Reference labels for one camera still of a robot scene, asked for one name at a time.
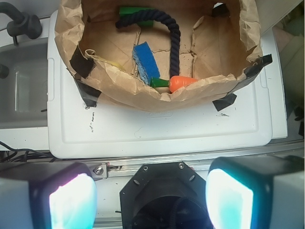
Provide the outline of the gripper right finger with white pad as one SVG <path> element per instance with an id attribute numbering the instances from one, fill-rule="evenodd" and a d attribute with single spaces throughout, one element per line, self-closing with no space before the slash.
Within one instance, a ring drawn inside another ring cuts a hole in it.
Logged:
<path id="1" fill-rule="evenodd" d="M 303 229 L 305 159 L 218 157 L 210 165 L 205 198 L 216 229 Z"/>

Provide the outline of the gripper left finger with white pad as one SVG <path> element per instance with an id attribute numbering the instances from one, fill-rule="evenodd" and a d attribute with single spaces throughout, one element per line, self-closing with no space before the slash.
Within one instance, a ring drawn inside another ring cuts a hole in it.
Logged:
<path id="1" fill-rule="evenodd" d="M 97 187 L 80 162 L 0 165 L 2 229 L 91 229 Z"/>

